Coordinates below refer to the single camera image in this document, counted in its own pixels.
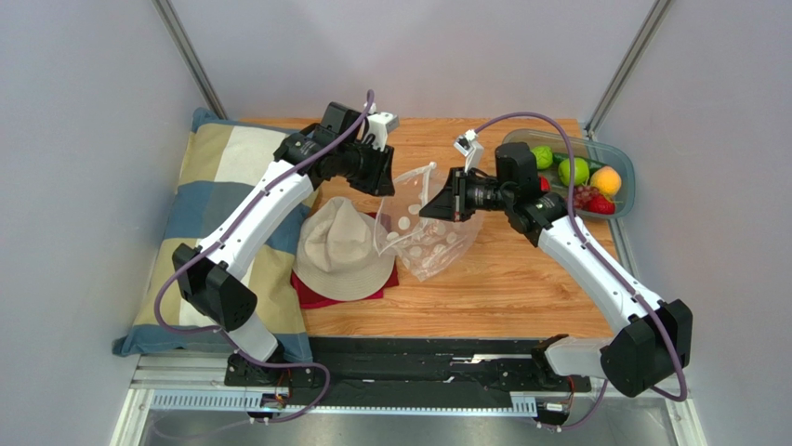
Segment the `clear polka dot zip bag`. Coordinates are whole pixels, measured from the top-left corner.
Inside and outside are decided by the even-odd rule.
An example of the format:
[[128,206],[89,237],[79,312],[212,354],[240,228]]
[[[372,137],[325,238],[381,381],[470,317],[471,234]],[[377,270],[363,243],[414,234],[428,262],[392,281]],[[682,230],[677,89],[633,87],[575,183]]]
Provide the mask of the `clear polka dot zip bag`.
[[396,256],[420,281],[459,260],[474,244],[483,216],[448,222],[419,215],[443,187],[445,177],[431,162],[394,179],[395,194],[384,197],[376,213],[374,247],[379,255]]

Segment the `red apple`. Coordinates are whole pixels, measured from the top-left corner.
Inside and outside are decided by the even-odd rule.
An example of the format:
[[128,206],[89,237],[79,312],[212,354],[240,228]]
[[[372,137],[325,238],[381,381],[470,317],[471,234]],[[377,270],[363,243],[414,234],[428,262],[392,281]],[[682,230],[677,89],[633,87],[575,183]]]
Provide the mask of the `red apple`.
[[540,189],[541,189],[541,191],[550,192],[551,191],[551,186],[550,186],[549,181],[543,176],[540,176],[539,180],[540,180]]

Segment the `green apple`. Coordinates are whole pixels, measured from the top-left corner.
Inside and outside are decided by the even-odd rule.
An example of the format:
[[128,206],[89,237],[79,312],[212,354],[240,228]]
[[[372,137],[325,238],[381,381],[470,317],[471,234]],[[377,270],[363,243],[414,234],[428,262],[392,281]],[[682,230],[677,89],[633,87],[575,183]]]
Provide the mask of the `green apple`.
[[563,186],[585,185],[590,178],[589,164],[582,157],[562,159],[557,167],[557,175]]

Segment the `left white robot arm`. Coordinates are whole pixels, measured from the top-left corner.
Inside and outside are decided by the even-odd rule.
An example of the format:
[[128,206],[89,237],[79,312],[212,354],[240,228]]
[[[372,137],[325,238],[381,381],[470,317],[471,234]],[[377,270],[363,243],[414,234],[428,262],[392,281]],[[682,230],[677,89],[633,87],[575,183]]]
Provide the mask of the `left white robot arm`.
[[378,111],[372,99],[363,111],[330,103],[318,123],[287,135],[257,185],[218,227],[196,246],[178,246],[172,261],[180,297],[210,320],[235,352],[257,369],[273,368],[282,345],[256,312],[257,296],[243,277],[260,248],[289,214],[324,181],[343,177],[355,190],[394,194],[389,134],[395,113]]

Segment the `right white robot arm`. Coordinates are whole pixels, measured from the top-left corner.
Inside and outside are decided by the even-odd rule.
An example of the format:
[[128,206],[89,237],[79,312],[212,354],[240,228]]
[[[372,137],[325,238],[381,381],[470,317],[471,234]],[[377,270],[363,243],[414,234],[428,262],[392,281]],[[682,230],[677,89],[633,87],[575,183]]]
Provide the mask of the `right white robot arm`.
[[464,222],[478,211],[500,211],[509,225],[562,266],[595,303],[614,335],[578,339],[558,335],[535,359],[552,374],[608,381],[630,398],[677,376],[687,397],[683,369],[690,362],[693,313],[680,299],[666,302],[610,256],[573,216],[556,192],[544,190],[535,155],[524,143],[495,150],[494,175],[454,167],[420,216]]

